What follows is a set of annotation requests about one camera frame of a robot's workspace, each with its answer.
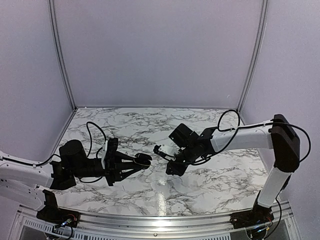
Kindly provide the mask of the black earbud charging case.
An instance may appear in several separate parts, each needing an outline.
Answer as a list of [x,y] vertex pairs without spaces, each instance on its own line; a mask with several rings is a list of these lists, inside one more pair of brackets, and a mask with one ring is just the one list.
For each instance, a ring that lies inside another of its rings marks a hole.
[[145,153],[137,153],[135,155],[135,158],[133,162],[138,165],[143,167],[144,169],[147,169],[150,167],[152,161],[152,157],[148,154]]

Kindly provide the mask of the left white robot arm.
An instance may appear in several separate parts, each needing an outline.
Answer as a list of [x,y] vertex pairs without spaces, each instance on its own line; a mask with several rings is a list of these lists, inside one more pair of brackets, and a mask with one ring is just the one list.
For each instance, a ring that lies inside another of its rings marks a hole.
[[65,191],[76,186],[83,178],[105,178],[108,186],[147,169],[151,157],[138,153],[135,156],[118,151],[118,139],[110,138],[102,148],[102,156],[90,158],[81,141],[67,141],[59,148],[57,157],[44,162],[33,162],[0,154],[0,191],[7,198],[23,203],[44,215],[53,223],[63,219],[54,190]]

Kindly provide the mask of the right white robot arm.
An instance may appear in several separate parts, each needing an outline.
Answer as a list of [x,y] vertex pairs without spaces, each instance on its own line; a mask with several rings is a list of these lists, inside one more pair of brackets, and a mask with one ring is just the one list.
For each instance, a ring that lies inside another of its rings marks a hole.
[[255,125],[219,130],[217,127],[206,128],[197,134],[181,123],[169,138],[177,148],[161,145],[156,151],[167,158],[166,173],[182,176],[189,165],[196,160],[210,158],[224,151],[241,149],[272,149],[274,164],[267,180],[256,198],[256,204],[248,212],[247,219],[258,224],[267,216],[286,181],[300,166],[300,139],[293,127],[282,114],[273,119]]

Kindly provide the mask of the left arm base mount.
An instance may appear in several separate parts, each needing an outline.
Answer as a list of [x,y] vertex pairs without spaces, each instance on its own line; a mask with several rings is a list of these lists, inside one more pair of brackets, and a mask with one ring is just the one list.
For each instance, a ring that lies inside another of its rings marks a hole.
[[44,193],[44,207],[37,211],[36,217],[56,225],[61,225],[63,222],[71,220],[69,225],[72,228],[76,228],[79,222],[80,213],[75,210],[60,208],[53,192],[48,190],[43,190],[42,192]]

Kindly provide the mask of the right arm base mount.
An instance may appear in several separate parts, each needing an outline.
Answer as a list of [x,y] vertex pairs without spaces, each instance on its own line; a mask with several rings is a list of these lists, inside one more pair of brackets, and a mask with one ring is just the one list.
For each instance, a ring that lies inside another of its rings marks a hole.
[[234,212],[230,215],[229,221],[233,225],[234,229],[270,223],[275,219],[272,208],[259,205],[258,197],[259,195],[256,197],[252,209]]

